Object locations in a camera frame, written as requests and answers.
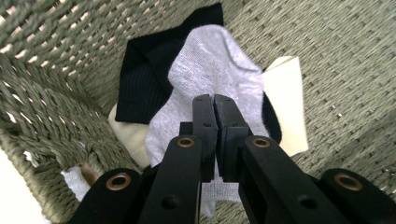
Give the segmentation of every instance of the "black cloth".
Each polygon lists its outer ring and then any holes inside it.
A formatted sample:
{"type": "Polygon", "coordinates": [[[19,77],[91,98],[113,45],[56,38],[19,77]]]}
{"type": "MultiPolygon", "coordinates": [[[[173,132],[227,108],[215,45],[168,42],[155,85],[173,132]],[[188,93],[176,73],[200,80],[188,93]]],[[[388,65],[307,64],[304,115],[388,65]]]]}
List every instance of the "black cloth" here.
{"type": "MultiPolygon", "coordinates": [[[[128,41],[120,72],[116,121],[149,124],[172,93],[168,72],[187,36],[192,29],[208,24],[223,25],[220,3],[195,10],[176,28],[128,41]]],[[[279,143],[282,133],[265,94],[262,118],[270,136],[279,143]]]]}
{"type": "Polygon", "coordinates": [[[279,144],[282,140],[279,121],[277,120],[276,113],[271,105],[270,99],[265,93],[262,104],[262,120],[264,120],[264,126],[270,134],[270,137],[279,144]]]}

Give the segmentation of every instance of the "laundry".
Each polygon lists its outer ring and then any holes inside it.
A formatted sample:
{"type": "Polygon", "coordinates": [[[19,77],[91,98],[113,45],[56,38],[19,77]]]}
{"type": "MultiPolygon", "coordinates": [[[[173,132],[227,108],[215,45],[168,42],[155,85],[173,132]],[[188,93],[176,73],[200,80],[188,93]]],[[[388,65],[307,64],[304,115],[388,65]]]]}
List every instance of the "laundry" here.
{"type": "Polygon", "coordinates": [[[168,72],[187,35],[207,24],[223,25],[221,4],[195,10],[174,29],[128,42],[120,71],[116,121],[149,124],[171,95],[168,72]]]}
{"type": "MultiPolygon", "coordinates": [[[[191,31],[169,71],[174,86],[169,101],[154,116],[146,138],[151,165],[160,163],[179,123],[192,121],[192,99],[201,94],[233,98],[254,134],[268,136],[262,122],[262,70],[233,41],[223,27],[207,25],[191,31]]],[[[240,202],[237,184],[215,181],[203,184],[201,206],[208,201],[240,202]]]]}
{"type": "MultiPolygon", "coordinates": [[[[304,122],[303,82],[298,57],[285,56],[276,59],[262,74],[262,85],[266,89],[263,96],[262,117],[271,138],[280,143],[289,156],[308,150],[304,122]],[[271,100],[274,101],[274,108],[269,103],[270,98],[267,95],[270,95],[271,100]],[[283,130],[282,141],[280,141],[281,135],[276,135],[281,133],[279,125],[283,130]]],[[[140,167],[149,167],[145,145],[149,126],[116,122],[116,110],[117,104],[108,116],[108,122],[115,135],[140,167]]]]}

